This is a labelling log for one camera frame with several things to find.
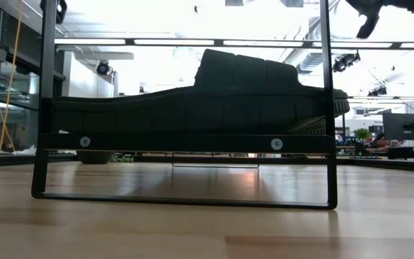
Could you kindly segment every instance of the spotlight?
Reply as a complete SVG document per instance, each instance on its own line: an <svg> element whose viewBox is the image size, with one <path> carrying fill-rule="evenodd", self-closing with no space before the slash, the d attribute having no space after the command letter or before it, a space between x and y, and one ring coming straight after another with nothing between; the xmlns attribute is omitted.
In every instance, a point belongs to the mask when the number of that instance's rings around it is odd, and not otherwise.
<svg viewBox="0 0 414 259"><path fill-rule="evenodd" d="M348 67L352 66L353 64L359 62L360 55L359 51L356 54L343 54L338 58L335 58L335 63L333 65L334 72L343 72Z"/></svg>
<svg viewBox="0 0 414 259"><path fill-rule="evenodd" d="M113 73L113 68L109 65L109 61L100 60L100 63L98 64L96 71L99 75L107 76Z"/></svg>
<svg viewBox="0 0 414 259"><path fill-rule="evenodd" d="M387 89L384 86L377 87L373 89L372 91L368 92L368 97L372 96L382 96L387 94Z"/></svg>

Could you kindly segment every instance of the black metal frame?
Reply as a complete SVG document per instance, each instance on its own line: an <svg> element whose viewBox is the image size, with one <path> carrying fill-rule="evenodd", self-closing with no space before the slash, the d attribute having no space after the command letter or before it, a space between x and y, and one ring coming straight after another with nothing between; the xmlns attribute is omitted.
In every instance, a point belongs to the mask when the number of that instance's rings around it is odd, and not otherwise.
<svg viewBox="0 0 414 259"><path fill-rule="evenodd" d="M57 2L46 1L42 18L42 56L40 79L39 134L32 181L32 195L40 199L84 201L128 201L158 204L195 204L216 206L263 206L297 209L335 209L338 204L336 186L336 149L334 88L331 74L331 46L328 0L321 1L323 77L326 104L326 136L289 135L107 135L52 133L53 71L55 57L55 18ZM328 200L322 204L296 202L263 202L212 199L174 199L156 197L93 196L50 194L45 192L49 150L149 150L163 152L219 153L313 153L327 157Z"/></svg>

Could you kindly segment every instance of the glass wall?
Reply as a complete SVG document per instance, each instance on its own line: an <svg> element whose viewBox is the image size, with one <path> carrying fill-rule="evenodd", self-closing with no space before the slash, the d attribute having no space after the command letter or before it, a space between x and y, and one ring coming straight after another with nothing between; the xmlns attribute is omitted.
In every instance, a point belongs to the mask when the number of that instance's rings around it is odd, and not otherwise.
<svg viewBox="0 0 414 259"><path fill-rule="evenodd" d="M9 136L12 138L16 151L30 149L37 141L37 111L25 109L15 105L6 105L0 102L0 110L8 112L6 126ZM3 120L0 116L0 140L3 127ZM4 135L2 151L12 152L12 143Z"/></svg>
<svg viewBox="0 0 414 259"><path fill-rule="evenodd" d="M1 64L0 75L0 99L5 100L9 95L9 82L12 72L12 64ZM40 77L22 65L14 68L14 77L10 89L10 102L37 109Z"/></svg>

